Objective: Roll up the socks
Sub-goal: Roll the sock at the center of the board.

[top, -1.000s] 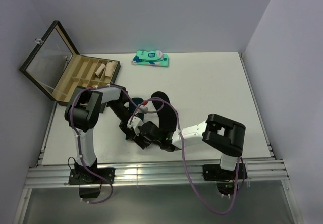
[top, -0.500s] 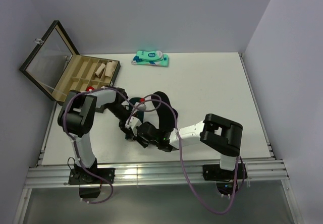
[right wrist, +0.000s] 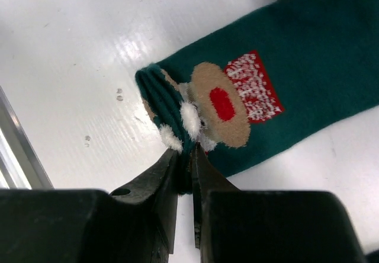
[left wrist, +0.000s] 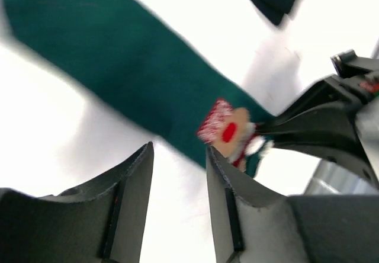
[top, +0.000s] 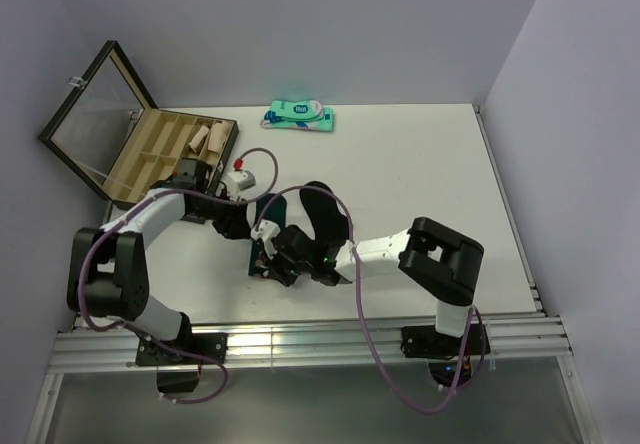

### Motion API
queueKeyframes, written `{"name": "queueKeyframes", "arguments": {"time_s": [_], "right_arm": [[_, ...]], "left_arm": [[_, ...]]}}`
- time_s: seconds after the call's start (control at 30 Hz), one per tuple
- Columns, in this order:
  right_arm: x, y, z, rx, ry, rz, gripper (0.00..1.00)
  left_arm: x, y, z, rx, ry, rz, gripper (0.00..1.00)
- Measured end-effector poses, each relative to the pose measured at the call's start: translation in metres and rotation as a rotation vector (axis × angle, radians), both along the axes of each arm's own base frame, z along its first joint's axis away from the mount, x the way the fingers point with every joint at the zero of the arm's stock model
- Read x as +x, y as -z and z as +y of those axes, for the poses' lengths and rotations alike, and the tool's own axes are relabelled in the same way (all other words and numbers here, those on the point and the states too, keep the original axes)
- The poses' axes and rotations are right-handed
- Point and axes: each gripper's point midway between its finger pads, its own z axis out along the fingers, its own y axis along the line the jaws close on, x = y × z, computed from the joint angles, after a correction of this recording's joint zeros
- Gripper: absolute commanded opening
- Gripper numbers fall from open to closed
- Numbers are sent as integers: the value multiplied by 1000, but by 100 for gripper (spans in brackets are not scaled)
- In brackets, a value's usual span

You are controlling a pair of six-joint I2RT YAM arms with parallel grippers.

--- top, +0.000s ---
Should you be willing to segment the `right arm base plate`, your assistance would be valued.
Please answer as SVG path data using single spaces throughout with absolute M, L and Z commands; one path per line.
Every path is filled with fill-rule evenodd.
M 405 326 L 401 328 L 400 350 L 406 358 L 451 360 L 459 353 L 461 338 L 437 333 L 434 325 Z M 488 355 L 491 346 L 485 328 L 472 323 L 465 353 L 470 356 Z

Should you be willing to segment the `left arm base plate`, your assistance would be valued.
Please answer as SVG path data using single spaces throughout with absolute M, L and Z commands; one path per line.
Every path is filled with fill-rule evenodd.
M 138 367 L 223 364 L 228 343 L 227 333 L 196 333 L 185 348 L 143 337 L 135 357 Z

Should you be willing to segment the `dark green patterned sock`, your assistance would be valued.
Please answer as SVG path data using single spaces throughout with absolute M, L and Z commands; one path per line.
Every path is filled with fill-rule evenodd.
M 273 239 L 286 225 L 287 203 L 284 197 L 279 196 L 264 210 L 272 198 L 273 194 L 269 193 L 256 203 L 256 217 L 263 215 L 263 218 L 258 224 L 258 240 L 253 240 L 251 244 L 248 275 L 283 283 L 284 267 L 276 253 Z

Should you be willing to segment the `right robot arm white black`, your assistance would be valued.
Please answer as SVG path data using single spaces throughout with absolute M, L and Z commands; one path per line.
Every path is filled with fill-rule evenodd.
M 337 286 L 357 277 L 403 273 L 436 300 L 435 347 L 452 354 L 467 341 L 466 321 L 484 248 L 451 228 L 419 217 L 396 234 L 356 243 L 346 238 L 322 243 L 296 225 L 282 229 L 264 220 L 252 229 L 251 237 L 263 245 L 264 264 L 285 286 L 300 275 Z

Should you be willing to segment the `black sock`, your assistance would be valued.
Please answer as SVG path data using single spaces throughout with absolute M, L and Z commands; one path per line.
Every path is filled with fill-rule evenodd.
M 320 181 L 310 181 L 299 190 L 301 204 L 314 230 L 315 240 L 328 244 L 349 237 L 347 217 L 339 210 L 336 201 L 323 190 L 331 189 Z

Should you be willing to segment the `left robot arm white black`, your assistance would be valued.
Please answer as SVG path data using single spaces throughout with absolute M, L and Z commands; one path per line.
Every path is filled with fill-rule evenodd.
M 153 183 L 144 199 L 120 218 L 77 231 L 68 307 L 83 316 L 120 321 L 142 337 L 159 340 L 159 352 L 172 363 L 190 359 L 195 350 L 190 320 L 151 295 L 146 249 L 187 215 L 211 222 L 227 239 L 250 237 L 242 192 L 256 185 L 255 176 L 236 162 L 209 190 L 211 173 L 204 162 L 181 159 L 169 177 Z

